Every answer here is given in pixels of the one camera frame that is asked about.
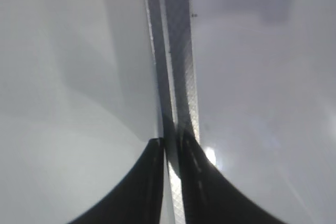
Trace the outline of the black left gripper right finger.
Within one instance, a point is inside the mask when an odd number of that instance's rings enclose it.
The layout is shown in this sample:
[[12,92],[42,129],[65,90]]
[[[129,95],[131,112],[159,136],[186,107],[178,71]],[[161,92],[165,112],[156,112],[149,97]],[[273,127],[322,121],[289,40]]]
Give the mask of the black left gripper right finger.
[[186,223],[281,223],[234,187],[208,160],[194,136],[177,144]]

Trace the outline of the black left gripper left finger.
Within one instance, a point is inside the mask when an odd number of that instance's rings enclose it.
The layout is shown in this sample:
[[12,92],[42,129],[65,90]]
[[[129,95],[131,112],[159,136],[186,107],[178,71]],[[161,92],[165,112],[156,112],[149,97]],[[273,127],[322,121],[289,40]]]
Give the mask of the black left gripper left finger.
[[164,140],[150,139],[115,188],[71,223],[159,223],[164,187]]

